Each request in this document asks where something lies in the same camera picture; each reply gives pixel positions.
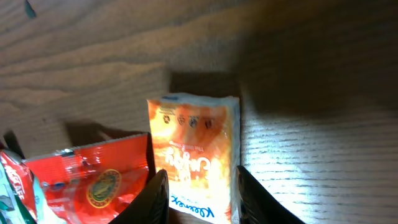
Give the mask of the mint green tissue pack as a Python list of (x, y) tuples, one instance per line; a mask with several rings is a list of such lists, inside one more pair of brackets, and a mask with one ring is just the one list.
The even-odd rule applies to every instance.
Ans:
[(65, 220), (56, 216), (47, 205), (44, 193), (37, 180), (33, 181), (33, 196), (28, 198), (28, 201), (33, 203), (34, 208), (28, 208), (28, 205), (22, 201), (22, 197), (27, 191), (21, 183), (21, 180), (16, 179), (14, 185), (11, 175), (6, 172), (6, 166), (1, 165), (1, 223), (66, 223)]

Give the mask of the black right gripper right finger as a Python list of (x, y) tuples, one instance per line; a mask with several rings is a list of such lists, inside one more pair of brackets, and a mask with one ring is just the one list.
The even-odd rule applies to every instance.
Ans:
[(281, 205), (244, 167), (237, 166), (240, 224), (304, 224)]

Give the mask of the red candy bag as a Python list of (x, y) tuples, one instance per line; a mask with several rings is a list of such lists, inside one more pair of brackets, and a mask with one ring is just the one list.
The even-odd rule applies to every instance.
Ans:
[(37, 180), (47, 205), (66, 223), (109, 223), (145, 187), (148, 135), (138, 134), (23, 160), (1, 149), (1, 165), (27, 191), (22, 201), (34, 208)]

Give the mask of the small orange tissue pack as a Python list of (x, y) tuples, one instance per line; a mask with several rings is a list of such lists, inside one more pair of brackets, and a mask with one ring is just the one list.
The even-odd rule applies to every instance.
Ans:
[(155, 168), (167, 171), (171, 208), (238, 223), (239, 98), (171, 93), (148, 100)]

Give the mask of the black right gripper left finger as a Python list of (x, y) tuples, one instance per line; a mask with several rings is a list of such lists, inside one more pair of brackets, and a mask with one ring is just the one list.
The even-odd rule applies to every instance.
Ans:
[(109, 224), (168, 224), (169, 180), (162, 169), (141, 193)]

